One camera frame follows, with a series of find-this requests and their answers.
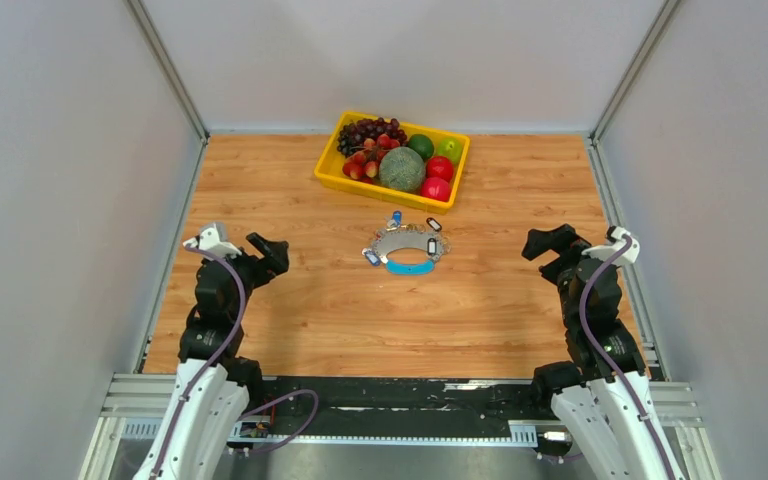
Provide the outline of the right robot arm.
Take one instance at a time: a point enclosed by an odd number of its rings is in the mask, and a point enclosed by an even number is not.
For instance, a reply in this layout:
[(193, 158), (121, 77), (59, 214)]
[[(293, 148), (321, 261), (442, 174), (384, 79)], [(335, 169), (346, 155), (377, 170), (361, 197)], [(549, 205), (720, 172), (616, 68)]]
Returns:
[(647, 367), (619, 317), (618, 271), (633, 265), (639, 242), (611, 226), (593, 245), (563, 224), (529, 231), (522, 250), (557, 289), (569, 360), (535, 369), (531, 403), (558, 418), (599, 479), (681, 479), (684, 474), (656, 414)]

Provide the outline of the metal keyring plate blue handle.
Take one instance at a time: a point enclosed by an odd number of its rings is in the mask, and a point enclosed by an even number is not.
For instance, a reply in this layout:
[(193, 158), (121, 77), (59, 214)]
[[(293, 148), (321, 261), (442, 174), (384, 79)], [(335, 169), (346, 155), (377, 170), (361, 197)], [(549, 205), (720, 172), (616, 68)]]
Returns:
[(436, 232), (427, 224), (401, 223), (388, 229), (386, 223), (374, 231), (365, 248), (381, 259), (382, 264), (375, 267), (394, 275), (417, 276), (431, 273), (450, 253), (451, 243), (442, 230)]

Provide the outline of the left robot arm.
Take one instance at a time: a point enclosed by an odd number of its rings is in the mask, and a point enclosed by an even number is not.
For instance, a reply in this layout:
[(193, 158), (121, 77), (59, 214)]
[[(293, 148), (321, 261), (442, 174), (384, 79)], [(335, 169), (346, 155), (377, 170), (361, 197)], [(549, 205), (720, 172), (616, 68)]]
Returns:
[(289, 269), (289, 244), (250, 233), (250, 254), (212, 223), (184, 241), (201, 256), (195, 304), (179, 342), (179, 364), (160, 428), (137, 479), (209, 479), (240, 415), (266, 399), (258, 362), (239, 356), (252, 292)]

